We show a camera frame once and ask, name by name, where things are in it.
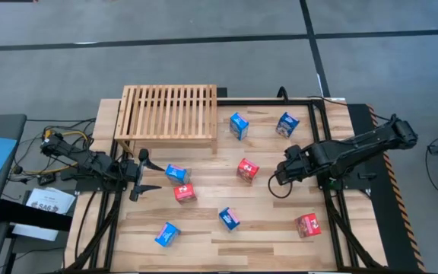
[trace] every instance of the wooden crate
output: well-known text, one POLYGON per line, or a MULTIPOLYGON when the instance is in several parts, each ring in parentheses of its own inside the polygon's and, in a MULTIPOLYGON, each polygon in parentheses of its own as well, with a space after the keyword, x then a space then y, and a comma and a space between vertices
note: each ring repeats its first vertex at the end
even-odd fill
POLYGON ((119 105, 114 139, 132 152, 126 141, 210 142, 217 144, 217 86, 130 85, 119 105))

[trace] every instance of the wooden table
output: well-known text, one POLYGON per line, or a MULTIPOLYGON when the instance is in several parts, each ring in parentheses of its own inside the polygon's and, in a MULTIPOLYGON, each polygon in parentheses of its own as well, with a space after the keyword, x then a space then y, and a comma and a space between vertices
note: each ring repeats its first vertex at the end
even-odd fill
MULTIPOLYGON (((110 152, 118 105, 119 99, 101 100, 94 129, 96 141, 91 149, 110 152)), ((326 112, 332 138, 345 139, 353 135, 347 107, 326 104, 326 112)), ((138 202, 128 199, 131 187, 123 193, 111 271, 336 269, 324 197, 317 188, 316 178, 295 182, 293 192, 286 199, 274 198, 267 188, 268 178, 277 163, 284 160, 284 149, 293 144, 304 147, 313 142, 307 107, 218 107, 217 118, 216 155, 200 144, 192 148, 177 144, 170 144, 167 148, 163 143, 160 143, 161 147, 153 142, 146 144, 155 164, 166 167, 172 163, 192 169, 192 183, 198 201, 180 205, 163 173, 146 170, 142 183, 162 186, 163 189, 145 193, 138 202), (229 118, 236 111, 249 121, 248 137, 242 142, 229 133, 229 118), (290 140, 275 132, 278 119, 285 111, 300 119, 290 140), (252 185, 236 177, 236 168, 242 158, 260 166, 252 185), (241 221, 237 231, 232 233, 224 229, 217 217, 218 212, 227 206, 241 221), (316 213, 320 220, 322 234, 301 239, 294 219, 311 212, 316 213), (165 221, 182 230, 168 248, 154 242, 165 221)), ((322 137, 320 115, 317 121, 322 137)), ((273 190, 279 194, 286 191, 276 182, 273 185, 273 190)), ((386 265, 371 201, 357 190, 344 193, 352 231, 373 258, 386 265)), ((84 221, 79 253, 94 235, 100 196, 98 193, 94 198, 84 221)), ((74 261, 78 228, 89 198, 90 194, 85 193, 77 200, 65 250, 68 265, 74 261)), ((348 266, 345 238, 340 231, 339 235, 344 264, 348 266)), ((105 235, 100 245, 98 266, 103 265, 106 241, 105 235)))

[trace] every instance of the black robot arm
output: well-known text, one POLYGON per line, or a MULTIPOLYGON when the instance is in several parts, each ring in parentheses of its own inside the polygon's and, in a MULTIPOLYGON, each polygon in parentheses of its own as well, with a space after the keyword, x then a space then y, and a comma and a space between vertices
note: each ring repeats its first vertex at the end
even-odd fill
POLYGON ((416 144, 417 134, 408 122, 393 114, 387 123, 343 141, 321 141, 304 149, 298 145, 287 148, 287 160, 278 164, 275 176, 281 185, 318 174, 337 179, 386 150, 408 149, 416 144))
POLYGON ((68 144, 59 133, 49 135, 40 146, 44 155, 49 157, 65 156, 77 162, 78 177, 92 177, 104 191, 122 191, 127 182, 135 182, 130 200, 136 202, 138 195, 160 186, 141 185, 143 169, 164 171, 163 168, 151 163, 148 150, 140 150, 139 164, 134 160, 122 159, 120 162, 112 159, 103 152, 81 149, 68 144))

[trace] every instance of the white paper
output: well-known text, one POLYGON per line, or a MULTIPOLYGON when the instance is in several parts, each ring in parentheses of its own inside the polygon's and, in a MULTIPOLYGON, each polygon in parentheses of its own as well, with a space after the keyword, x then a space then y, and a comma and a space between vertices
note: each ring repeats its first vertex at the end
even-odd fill
MULTIPOLYGON (((47 188, 45 190, 34 189, 26 206, 59 214, 66 214, 74 200, 75 197, 73 195, 54 188, 47 188)), ((14 226, 13 233, 47 241, 54 241, 57 237, 58 231, 47 228, 38 228, 31 225, 17 224, 14 226)))

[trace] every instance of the small cardboard box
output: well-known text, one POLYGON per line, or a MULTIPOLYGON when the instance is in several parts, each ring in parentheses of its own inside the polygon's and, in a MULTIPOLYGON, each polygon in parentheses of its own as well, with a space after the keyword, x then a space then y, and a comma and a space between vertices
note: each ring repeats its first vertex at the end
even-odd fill
POLYGON ((259 167, 257 165, 244 158, 237 167, 236 175, 243 178, 246 182, 251 183, 258 170, 259 167))
POLYGON ((173 239, 175 239, 178 234, 180 234, 180 230, 169 222, 166 222, 161 229, 161 232, 155 238, 155 241, 162 247, 168 247, 172 244, 173 239))
POLYGON ((190 172, 185 168, 177 167, 174 164, 169 164, 165 170, 165 176, 170 182, 176 186, 182 186, 190 181, 190 172))
POLYGON ((249 122, 239 113, 232 115, 229 123, 229 131, 231 131, 238 140, 241 141, 248 135, 248 127, 249 122))
POLYGON ((195 196, 194 187, 191 183, 187 183, 183 186, 176 186, 173 188, 173 193, 175 194, 175 199, 179 203, 193 202, 197 200, 195 196))
POLYGON ((298 126, 299 120, 289 113, 284 113, 277 124, 277 132, 285 138, 290 138, 294 129, 298 126))
POLYGON ((295 219, 295 225, 297 226, 300 237, 310 237, 320 234, 320 226, 315 213, 300 216, 295 219))
POLYGON ((240 225, 240 221, 229 207, 226 207, 223 211, 219 212, 219 219, 224 225, 226 225, 228 231, 232 231, 240 225))

